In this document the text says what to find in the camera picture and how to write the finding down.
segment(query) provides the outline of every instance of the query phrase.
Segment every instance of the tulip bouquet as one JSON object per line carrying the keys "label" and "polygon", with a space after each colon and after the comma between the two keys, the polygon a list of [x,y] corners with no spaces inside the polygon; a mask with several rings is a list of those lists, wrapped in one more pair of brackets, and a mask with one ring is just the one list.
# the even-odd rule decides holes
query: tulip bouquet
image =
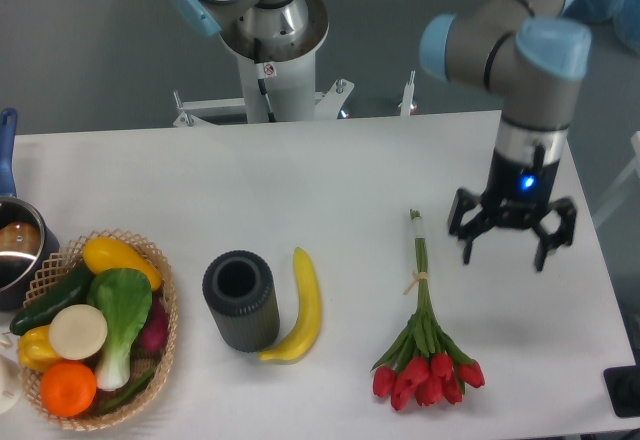
{"label": "tulip bouquet", "polygon": [[429,406],[445,398],[462,401],[465,383],[480,388],[484,376],[477,361],[467,356],[436,320],[428,287],[427,247],[420,212],[411,210],[418,273],[405,291],[418,284],[418,308],[389,349],[373,365],[373,393],[391,395],[391,406],[402,410],[411,397]]}

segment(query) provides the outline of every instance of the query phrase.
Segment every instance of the woven basket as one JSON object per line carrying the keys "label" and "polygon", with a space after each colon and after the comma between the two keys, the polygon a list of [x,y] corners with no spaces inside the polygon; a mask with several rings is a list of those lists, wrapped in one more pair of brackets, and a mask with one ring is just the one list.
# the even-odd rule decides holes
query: woven basket
{"label": "woven basket", "polygon": [[[178,324],[178,309],[176,302],[176,290],[171,275],[171,267],[162,252],[146,238],[131,232],[122,230],[92,232],[89,236],[80,237],[78,240],[69,242],[67,247],[60,253],[52,254],[36,272],[35,279],[31,282],[24,306],[31,304],[40,295],[44,295],[53,285],[58,283],[64,275],[75,266],[82,258],[82,249],[87,241],[95,237],[113,237],[124,241],[133,247],[139,254],[151,262],[160,273],[163,279],[160,290],[164,304],[169,315],[169,338],[167,345],[158,354],[148,354],[141,348],[134,346],[131,350],[131,379],[135,380],[146,372],[149,368],[155,368],[155,375],[144,391],[121,406],[117,410],[105,415],[97,416],[91,414],[91,408],[87,413],[83,413],[73,418],[62,418],[51,415],[42,405],[39,388],[42,374],[20,365],[20,378],[22,388],[29,403],[38,411],[39,415],[48,422],[59,425],[65,430],[98,430],[110,427],[123,422],[127,418],[140,412],[156,396],[162,385],[164,385],[171,364],[173,363],[173,351],[176,342],[176,328]],[[95,401],[102,400],[117,395],[116,392],[103,392],[98,390]]]}

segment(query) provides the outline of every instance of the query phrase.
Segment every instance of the bok choy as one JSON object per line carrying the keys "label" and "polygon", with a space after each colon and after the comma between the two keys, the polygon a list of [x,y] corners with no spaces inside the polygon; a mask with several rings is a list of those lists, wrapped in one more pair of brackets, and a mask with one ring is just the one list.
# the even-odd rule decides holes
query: bok choy
{"label": "bok choy", "polygon": [[107,320],[107,339],[95,370],[98,388],[117,390],[129,381],[131,345],[151,308],[149,280],[138,270],[107,270],[93,280],[87,303]]}

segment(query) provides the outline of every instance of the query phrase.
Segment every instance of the saucepan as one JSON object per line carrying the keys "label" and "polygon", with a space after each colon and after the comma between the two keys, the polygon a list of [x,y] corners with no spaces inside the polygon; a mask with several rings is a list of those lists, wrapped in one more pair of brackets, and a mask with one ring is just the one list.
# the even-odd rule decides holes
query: saucepan
{"label": "saucepan", "polygon": [[22,307],[29,284],[58,240],[32,205],[16,196],[12,159],[18,113],[2,111],[0,123],[0,311]]}

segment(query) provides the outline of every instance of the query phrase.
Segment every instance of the yellow bell pepper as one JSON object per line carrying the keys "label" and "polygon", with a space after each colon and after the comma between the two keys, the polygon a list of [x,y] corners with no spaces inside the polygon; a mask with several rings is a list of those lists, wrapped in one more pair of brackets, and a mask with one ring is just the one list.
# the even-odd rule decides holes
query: yellow bell pepper
{"label": "yellow bell pepper", "polygon": [[162,286],[162,277],[156,268],[122,240],[112,237],[96,237],[87,242],[82,258],[95,275],[112,268],[132,268],[142,272],[156,291]]}
{"label": "yellow bell pepper", "polygon": [[32,328],[18,340],[18,361],[37,372],[46,372],[62,361],[49,343],[49,325]]}

